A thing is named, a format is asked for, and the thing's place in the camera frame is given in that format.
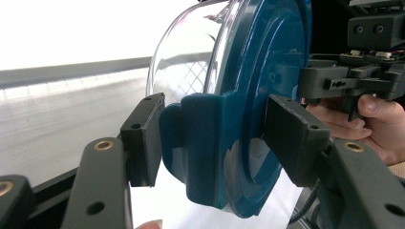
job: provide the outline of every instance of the gray floor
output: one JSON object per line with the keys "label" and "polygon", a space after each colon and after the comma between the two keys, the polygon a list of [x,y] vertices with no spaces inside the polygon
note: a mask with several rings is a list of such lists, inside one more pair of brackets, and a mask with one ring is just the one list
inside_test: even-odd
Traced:
{"label": "gray floor", "polygon": [[87,143],[117,136],[145,97],[148,70],[0,91],[0,175],[36,186],[77,167]]}

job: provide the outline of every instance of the finger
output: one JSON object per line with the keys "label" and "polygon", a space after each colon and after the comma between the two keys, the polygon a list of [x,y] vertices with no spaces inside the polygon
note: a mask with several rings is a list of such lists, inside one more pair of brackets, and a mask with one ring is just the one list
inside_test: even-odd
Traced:
{"label": "finger", "polygon": [[163,224],[163,220],[153,220],[143,223],[141,226],[137,227],[137,229],[161,229]]}
{"label": "finger", "polygon": [[339,125],[342,127],[351,129],[361,129],[365,125],[364,120],[357,118],[349,122],[347,114],[333,111],[323,106],[308,105],[307,110],[323,122],[334,123],[335,125]]}
{"label": "finger", "polygon": [[386,101],[368,94],[358,100],[358,112],[365,117],[374,117],[382,122],[393,123],[403,118],[404,109],[396,102]]}
{"label": "finger", "polygon": [[351,129],[336,125],[334,123],[325,123],[330,128],[330,136],[347,140],[358,140],[372,134],[372,130],[367,128]]}

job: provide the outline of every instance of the brass screw insert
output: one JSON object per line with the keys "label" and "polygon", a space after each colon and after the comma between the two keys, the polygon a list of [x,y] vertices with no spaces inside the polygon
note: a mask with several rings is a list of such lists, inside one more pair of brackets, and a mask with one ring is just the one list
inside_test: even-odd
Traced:
{"label": "brass screw insert", "polygon": [[345,147],[346,147],[347,149],[353,151],[353,152],[357,152],[357,153],[362,153],[362,152],[364,152],[363,146],[361,146],[361,145],[359,145],[359,144],[357,144],[357,143],[354,143],[354,142],[350,142],[350,141],[346,142],[346,143],[345,143]]}
{"label": "brass screw insert", "polygon": [[12,186],[14,186],[14,183],[11,181],[0,181],[0,197],[8,193],[12,189]]}
{"label": "brass screw insert", "polygon": [[96,143],[94,149],[97,151],[106,151],[114,146],[114,142],[111,140],[103,140]]}

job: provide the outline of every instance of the clear plastic dome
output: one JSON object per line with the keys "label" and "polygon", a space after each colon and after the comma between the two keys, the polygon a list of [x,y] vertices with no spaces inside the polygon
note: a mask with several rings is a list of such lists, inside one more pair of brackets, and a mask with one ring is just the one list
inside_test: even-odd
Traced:
{"label": "clear plastic dome", "polygon": [[146,95],[164,93],[168,105],[193,93],[217,93],[226,39],[241,2],[212,0],[184,11],[158,45]]}

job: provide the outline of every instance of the human hand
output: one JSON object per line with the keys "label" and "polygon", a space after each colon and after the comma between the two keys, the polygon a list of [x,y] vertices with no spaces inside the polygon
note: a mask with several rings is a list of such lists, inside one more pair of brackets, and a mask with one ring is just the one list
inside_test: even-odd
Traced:
{"label": "human hand", "polygon": [[349,122],[347,114],[337,111],[341,101],[322,99],[307,110],[330,127],[331,136],[364,142],[387,165],[405,161],[405,112],[398,103],[362,95],[357,107],[364,119]]}
{"label": "human hand", "polygon": [[137,227],[137,229],[161,229],[162,228],[162,220],[153,220],[143,223],[141,226]]}

